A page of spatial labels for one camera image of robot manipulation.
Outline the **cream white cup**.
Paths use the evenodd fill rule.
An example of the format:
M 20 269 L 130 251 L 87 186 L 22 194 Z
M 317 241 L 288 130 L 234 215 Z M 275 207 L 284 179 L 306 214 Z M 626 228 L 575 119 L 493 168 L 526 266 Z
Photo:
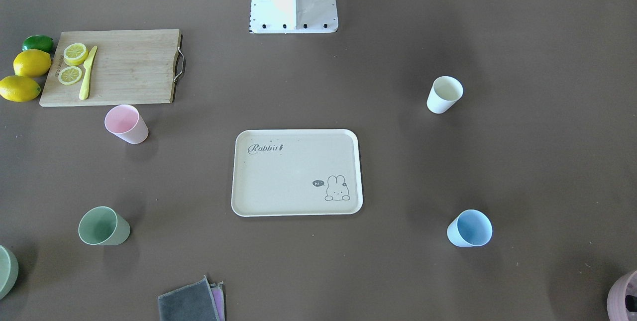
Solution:
M 427 99 L 427 108 L 435 114 L 446 112 L 464 93 L 464 87 L 456 78 L 441 76 L 433 82 Z

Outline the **blue cup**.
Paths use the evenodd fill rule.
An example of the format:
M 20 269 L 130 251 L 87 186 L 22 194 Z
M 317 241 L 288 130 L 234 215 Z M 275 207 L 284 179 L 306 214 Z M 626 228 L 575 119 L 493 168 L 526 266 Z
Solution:
M 485 213 L 464 210 L 447 228 L 448 240 L 458 247 L 479 247 L 491 241 L 492 223 Z

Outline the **pink cup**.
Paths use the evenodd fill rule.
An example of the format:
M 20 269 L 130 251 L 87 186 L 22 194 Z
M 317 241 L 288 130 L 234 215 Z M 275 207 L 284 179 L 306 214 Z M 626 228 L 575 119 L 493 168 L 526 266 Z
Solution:
M 105 116 L 105 128 L 130 144 L 140 144 L 149 135 L 148 127 L 137 108 L 129 104 L 113 107 Z

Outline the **green cup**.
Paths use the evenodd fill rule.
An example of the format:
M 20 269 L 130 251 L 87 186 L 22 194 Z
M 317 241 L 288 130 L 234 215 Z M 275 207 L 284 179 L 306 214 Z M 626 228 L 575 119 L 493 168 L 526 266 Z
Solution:
M 130 225 L 107 206 L 89 210 L 78 224 L 78 235 L 88 245 L 119 245 L 130 235 Z

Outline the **cream rabbit tray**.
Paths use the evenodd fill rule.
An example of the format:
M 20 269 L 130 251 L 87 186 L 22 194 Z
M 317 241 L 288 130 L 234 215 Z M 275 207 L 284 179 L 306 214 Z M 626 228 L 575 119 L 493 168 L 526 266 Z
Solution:
M 242 217 L 357 213 L 363 205 L 357 135 L 348 129 L 240 133 L 230 205 Z

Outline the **wooden cutting board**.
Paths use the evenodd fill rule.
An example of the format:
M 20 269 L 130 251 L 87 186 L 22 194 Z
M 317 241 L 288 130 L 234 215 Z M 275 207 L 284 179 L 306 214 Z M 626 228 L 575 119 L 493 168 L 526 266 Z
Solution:
M 173 101 L 180 56 L 180 30 L 64 31 L 39 98 L 43 107 L 165 104 Z M 81 83 L 63 85 L 63 52 L 73 43 L 97 46 L 89 96 L 78 94 Z

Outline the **grey folded cloth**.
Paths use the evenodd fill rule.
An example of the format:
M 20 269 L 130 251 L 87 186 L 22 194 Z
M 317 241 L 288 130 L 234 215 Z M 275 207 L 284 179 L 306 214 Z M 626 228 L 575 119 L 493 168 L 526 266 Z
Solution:
M 196 283 L 158 296 L 161 321 L 224 321 L 224 282 L 209 283 L 207 277 Z

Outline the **yellow plastic knife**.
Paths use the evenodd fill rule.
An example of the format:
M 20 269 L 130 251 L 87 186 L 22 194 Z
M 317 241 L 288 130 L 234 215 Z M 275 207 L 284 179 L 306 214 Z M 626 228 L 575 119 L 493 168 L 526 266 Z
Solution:
M 93 46 L 93 48 L 89 51 L 87 58 L 83 62 L 83 67 L 85 72 L 84 72 L 81 88 L 78 94 L 78 98 L 80 100 L 86 100 L 89 97 L 91 72 L 93 69 L 94 58 L 97 53 L 97 50 L 98 50 L 98 47 Z

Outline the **lemon slice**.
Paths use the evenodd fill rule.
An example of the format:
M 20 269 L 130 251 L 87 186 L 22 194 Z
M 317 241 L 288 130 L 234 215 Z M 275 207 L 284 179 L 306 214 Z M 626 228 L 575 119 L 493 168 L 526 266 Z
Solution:
M 68 66 L 81 65 L 88 57 L 89 50 L 83 43 L 73 43 L 64 49 L 62 58 Z
M 58 81 L 63 85 L 72 85 L 83 78 L 83 71 L 80 67 L 77 66 L 69 66 L 62 69 L 58 74 Z

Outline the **green lime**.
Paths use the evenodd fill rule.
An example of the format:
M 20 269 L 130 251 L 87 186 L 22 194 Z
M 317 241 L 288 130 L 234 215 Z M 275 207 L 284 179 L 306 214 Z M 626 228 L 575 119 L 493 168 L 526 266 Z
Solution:
M 54 49 L 54 40 L 47 35 L 32 35 L 23 40 L 22 51 L 36 49 L 45 53 L 50 53 Z

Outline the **yellow lemon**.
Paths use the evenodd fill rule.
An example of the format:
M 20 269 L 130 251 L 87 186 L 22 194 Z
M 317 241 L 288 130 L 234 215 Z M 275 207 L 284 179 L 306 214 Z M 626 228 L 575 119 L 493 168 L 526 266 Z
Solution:
M 2 98 L 16 103 L 35 99 L 41 93 L 40 85 L 32 78 L 24 76 L 7 76 L 0 81 Z
M 45 75 L 51 65 L 50 54 L 38 49 L 22 51 L 13 61 L 14 74 L 27 78 L 38 78 Z

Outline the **green bowl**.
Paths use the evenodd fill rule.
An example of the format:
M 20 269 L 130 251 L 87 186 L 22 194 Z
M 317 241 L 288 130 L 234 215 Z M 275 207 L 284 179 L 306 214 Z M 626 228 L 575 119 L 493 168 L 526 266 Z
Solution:
M 0 246 L 0 299 L 13 288 L 18 276 L 18 260 L 7 247 Z

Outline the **pink bowl with ice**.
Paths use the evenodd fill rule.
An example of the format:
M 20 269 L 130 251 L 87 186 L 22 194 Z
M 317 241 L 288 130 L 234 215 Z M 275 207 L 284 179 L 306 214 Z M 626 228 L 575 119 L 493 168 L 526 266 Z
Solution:
M 636 321 L 637 272 L 620 277 L 611 287 L 607 297 L 607 313 L 610 321 Z

